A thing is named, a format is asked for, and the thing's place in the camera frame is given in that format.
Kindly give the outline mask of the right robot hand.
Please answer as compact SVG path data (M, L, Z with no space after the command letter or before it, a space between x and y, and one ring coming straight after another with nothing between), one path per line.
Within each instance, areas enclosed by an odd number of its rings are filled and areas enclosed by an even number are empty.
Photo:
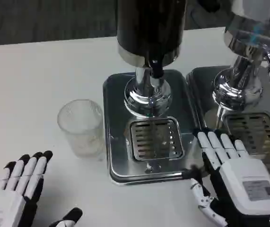
M216 196L193 167L191 192L198 209L218 227L270 227L270 174L241 140L208 129L195 130Z

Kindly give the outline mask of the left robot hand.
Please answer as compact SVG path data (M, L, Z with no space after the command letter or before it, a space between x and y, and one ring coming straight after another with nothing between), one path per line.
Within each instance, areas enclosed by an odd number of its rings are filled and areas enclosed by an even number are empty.
M52 156L50 150L24 154L5 165L0 178L0 227L32 226Z

